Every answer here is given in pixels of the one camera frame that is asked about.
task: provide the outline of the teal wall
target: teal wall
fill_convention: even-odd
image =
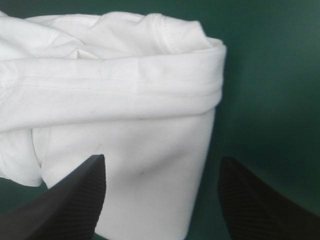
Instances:
[[[1,0],[0,10],[20,18],[128,11],[199,20],[207,35],[224,41],[228,54],[187,240],[230,240],[217,196],[221,156],[238,158],[320,215],[320,1]],[[0,180],[0,213],[45,190]]]

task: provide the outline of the seam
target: seam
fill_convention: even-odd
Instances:
[[[168,17],[163,18],[163,26],[164,26],[164,38],[166,39],[168,49],[172,49],[171,52],[174,53],[181,53],[179,47],[176,45],[175,41],[169,34],[169,27],[168,27]]]
[[[60,87],[60,86],[47,86],[47,85],[15,85],[10,86],[6,89],[13,89],[13,88],[19,88],[19,87],[31,87],[31,88],[49,88],[49,89],[62,89],[62,90],[90,90],[90,91],[101,91],[101,92],[110,92],[110,93],[125,93],[125,94],[131,94],[131,95],[145,95],[148,94],[140,93],[140,92],[131,92],[131,91],[121,91],[121,90],[110,90],[110,89],[101,89],[101,88],[85,88],[85,87]],[[182,99],[192,99],[192,98],[201,98],[201,97],[207,97],[212,96],[214,93],[219,92],[221,88],[214,89],[209,94],[196,94],[194,96],[172,96],[172,95],[163,95],[164,97],[172,97],[172,98],[182,98]]]
[[[94,77],[50,77],[50,76],[21,76],[21,79],[25,78],[31,78],[31,79],[61,79],[61,80],[102,80],[105,82],[120,82],[120,83],[143,83],[143,84],[157,84],[154,81],[132,81],[132,80],[123,80],[123,79],[117,79],[117,78],[94,78]],[[192,83],[194,86],[201,86],[201,85],[210,85],[215,84],[222,81],[222,77],[220,77],[217,80],[208,81],[208,82],[202,82],[202,83]],[[172,82],[161,82],[162,85],[172,85]]]
[[[108,82],[124,82],[124,83],[152,83],[150,81],[132,81],[117,78],[98,78],[98,77],[51,77],[51,76],[21,76],[20,78],[31,79],[61,79],[61,80],[103,80]]]
[[[155,25],[155,39],[159,45],[159,48],[160,50],[166,54],[166,53],[170,53],[172,54],[172,51],[170,50],[168,44],[166,42],[162,42],[161,41],[161,31],[159,29],[161,29],[159,26],[164,26],[164,16],[163,15],[160,15],[160,14],[156,14],[155,15],[155,21],[154,21],[154,25]]]

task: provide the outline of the fabric fold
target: fabric fold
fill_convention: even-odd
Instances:
[[[198,21],[159,13],[0,12],[0,177],[50,188],[104,154],[107,201],[96,232],[183,239],[225,57]]]

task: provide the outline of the white t-shirt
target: white t-shirt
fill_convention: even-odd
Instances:
[[[106,157],[96,232],[182,240],[199,186],[226,47],[158,13],[0,12],[0,176],[50,188]]]

